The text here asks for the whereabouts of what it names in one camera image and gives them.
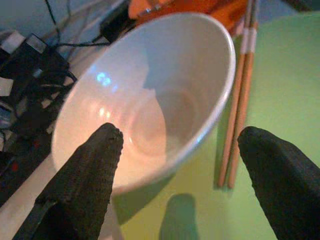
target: power adapter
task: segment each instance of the power adapter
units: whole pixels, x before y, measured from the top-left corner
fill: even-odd
[[[123,1],[100,23],[100,36],[110,43],[117,40],[126,26],[135,22],[129,18],[129,4],[130,0]]]

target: chopsticks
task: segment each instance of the chopsticks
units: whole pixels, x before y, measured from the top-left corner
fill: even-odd
[[[224,142],[220,176],[217,183],[218,187],[222,187],[225,183],[229,159],[231,159],[231,163],[228,187],[233,188],[235,185],[239,162],[237,138],[244,128],[247,115],[257,38],[258,10],[259,0],[248,0],[244,18],[240,55],[238,58],[238,66],[232,90],[231,110]]]

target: gray wall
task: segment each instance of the gray wall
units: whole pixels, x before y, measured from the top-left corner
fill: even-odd
[[[53,14],[57,22],[66,19],[67,0],[49,0]],[[112,5],[117,4],[119,0],[70,0],[71,12],[76,12],[88,4],[94,4],[94,7],[88,12],[82,11],[69,22],[68,27],[63,31],[63,41],[69,41],[79,30],[87,24],[97,20],[98,16],[106,16]],[[44,0],[1,0],[0,3],[0,30],[15,29],[22,35],[27,36],[30,33],[39,37],[46,36],[52,32],[54,25],[51,21],[47,6]],[[91,36],[98,33],[99,24],[96,24],[94,30],[88,29],[89,33],[84,34]]]

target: white surface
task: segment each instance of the white surface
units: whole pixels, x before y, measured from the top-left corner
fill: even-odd
[[[229,96],[233,42],[202,14],[176,14],[117,41],[78,80],[52,141],[57,169],[103,123],[124,147],[113,194],[174,171],[216,123]]]

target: white bowl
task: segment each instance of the white bowl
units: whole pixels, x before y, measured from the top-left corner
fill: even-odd
[[[53,134],[56,169],[110,122],[124,136],[113,194],[167,176],[217,122],[235,68],[232,39],[209,16],[173,14],[140,26],[107,49],[70,92]]]

